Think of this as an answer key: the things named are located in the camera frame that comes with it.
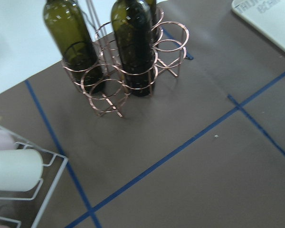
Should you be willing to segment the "cream bear serving tray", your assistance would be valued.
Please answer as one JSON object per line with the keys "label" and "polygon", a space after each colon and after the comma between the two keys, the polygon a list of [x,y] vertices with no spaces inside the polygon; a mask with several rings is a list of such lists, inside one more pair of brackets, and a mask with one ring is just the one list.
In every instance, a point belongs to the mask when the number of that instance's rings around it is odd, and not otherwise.
{"label": "cream bear serving tray", "polygon": [[231,8],[285,52],[285,0],[234,0]]}

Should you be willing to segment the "green wine bottle middle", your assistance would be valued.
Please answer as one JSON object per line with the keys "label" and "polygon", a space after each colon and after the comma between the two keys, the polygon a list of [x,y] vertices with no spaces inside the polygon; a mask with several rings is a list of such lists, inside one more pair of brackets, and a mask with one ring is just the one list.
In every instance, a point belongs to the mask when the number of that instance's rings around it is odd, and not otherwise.
{"label": "green wine bottle middle", "polygon": [[111,10],[111,23],[126,85],[133,95],[148,96],[155,77],[149,5],[143,0],[118,0]]}

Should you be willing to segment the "green wine bottle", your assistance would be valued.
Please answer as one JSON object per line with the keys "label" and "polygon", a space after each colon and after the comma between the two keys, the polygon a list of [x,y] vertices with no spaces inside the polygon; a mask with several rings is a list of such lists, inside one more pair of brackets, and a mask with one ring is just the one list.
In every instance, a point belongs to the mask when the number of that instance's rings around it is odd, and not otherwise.
{"label": "green wine bottle", "polygon": [[111,23],[126,85],[133,95],[148,96],[155,77],[149,5],[143,0],[118,0],[111,10]]}
{"label": "green wine bottle", "polygon": [[88,93],[102,91],[104,74],[78,4],[73,0],[48,0],[43,19],[73,80],[83,84]]}
{"label": "green wine bottle", "polygon": [[161,38],[161,30],[159,27],[155,27],[159,22],[159,18],[157,15],[157,0],[146,0],[146,3],[150,7],[151,15],[152,15],[152,26],[154,29],[152,30],[153,33],[153,41],[156,47],[159,46],[159,40]]}

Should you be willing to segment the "green wine bottle back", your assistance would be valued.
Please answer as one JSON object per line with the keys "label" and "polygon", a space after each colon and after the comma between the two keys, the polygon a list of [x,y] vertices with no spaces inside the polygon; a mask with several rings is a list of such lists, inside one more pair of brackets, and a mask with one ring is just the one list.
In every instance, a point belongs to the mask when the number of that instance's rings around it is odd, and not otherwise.
{"label": "green wine bottle back", "polygon": [[159,18],[157,15],[157,0],[146,0],[146,3],[150,7],[151,15],[152,15],[152,26],[154,29],[152,30],[153,33],[153,41],[156,47],[159,46],[159,40],[161,38],[161,30],[159,27],[155,27],[159,22]]}

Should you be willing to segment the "green wine bottle left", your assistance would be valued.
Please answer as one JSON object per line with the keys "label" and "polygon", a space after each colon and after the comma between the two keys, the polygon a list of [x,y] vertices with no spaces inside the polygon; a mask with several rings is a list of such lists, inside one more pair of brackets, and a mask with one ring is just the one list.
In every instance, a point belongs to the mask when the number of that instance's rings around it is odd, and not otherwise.
{"label": "green wine bottle left", "polygon": [[104,74],[78,4],[73,0],[48,0],[43,19],[73,80],[83,84],[88,93],[102,91]]}

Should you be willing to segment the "white cylindrical cup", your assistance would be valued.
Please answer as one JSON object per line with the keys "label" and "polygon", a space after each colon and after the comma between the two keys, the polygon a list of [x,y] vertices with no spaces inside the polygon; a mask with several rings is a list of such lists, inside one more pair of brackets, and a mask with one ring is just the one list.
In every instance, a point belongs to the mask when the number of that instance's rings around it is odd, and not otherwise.
{"label": "white cylindrical cup", "polygon": [[41,179],[43,159],[34,149],[0,151],[0,191],[29,191]]}

